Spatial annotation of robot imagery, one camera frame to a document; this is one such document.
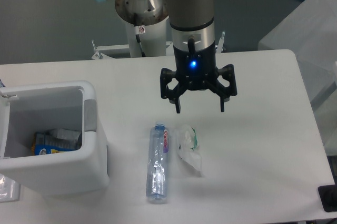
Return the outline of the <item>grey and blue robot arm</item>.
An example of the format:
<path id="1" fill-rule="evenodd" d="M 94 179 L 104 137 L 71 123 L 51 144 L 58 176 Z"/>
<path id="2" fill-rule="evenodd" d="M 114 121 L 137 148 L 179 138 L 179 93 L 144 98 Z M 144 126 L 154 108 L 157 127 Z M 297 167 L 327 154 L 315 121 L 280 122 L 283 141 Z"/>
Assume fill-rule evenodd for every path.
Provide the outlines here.
<path id="1" fill-rule="evenodd" d="M 221 105 L 237 94 L 234 66 L 216 66 L 213 0 L 115 0 L 115 10 L 131 28 L 128 43 L 135 56 L 150 56 L 159 39 L 148 36 L 150 27 L 170 22 L 176 70 L 161 70 L 160 92 L 176 111 L 187 90 L 210 90 Z"/>

